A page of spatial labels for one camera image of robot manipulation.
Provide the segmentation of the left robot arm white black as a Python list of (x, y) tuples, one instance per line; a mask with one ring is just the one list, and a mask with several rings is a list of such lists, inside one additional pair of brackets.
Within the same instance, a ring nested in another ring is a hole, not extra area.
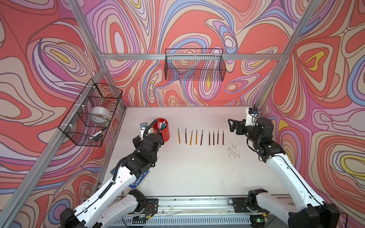
[(124, 190), (150, 168), (155, 167), (157, 152), (164, 144), (161, 133), (151, 133), (133, 139), (136, 149), (116, 165), (111, 179), (88, 200), (75, 209), (66, 208), (60, 215), (62, 228), (107, 228), (130, 213), (140, 214), (146, 207), (145, 195), (131, 190), (114, 203)]

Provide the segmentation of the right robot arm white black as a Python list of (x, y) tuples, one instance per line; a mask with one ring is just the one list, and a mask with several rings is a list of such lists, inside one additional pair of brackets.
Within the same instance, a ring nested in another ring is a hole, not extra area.
[(258, 118), (248, 124), (229, 119), (231, 132), (246, 136), (250, 147), (280, 179), (291, 196), (294, 206), (272, 196), (265, 189), (251, 190), (246, 198), (246, 207), (252, 212), (267, 210), (285, 222), (290, 228), (335, 228), (341, 212), (333, 203), (326, 203), (295, 169), (284, 149), (273, 140), (273, 123), (267, 118)]

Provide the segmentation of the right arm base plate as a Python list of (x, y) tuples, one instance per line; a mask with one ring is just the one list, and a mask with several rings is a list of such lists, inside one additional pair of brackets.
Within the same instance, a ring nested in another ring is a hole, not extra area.
[(233, 206), (235, 213), (268, 213), (265, 209), (249, 204), (247, 198), (229, 198), (228, 204)]

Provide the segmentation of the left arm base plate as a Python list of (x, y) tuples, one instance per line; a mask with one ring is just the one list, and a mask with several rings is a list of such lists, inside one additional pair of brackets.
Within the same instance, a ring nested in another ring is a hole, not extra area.
[(158, 198), (147, 198), (141, 206), (137, 206), (137, 211), (133, 211), (128, 213), (128, 215), (137, 215), (137, 214), (145, 214), (145, 215), (154, 215), (158, 212), (159, 199)]

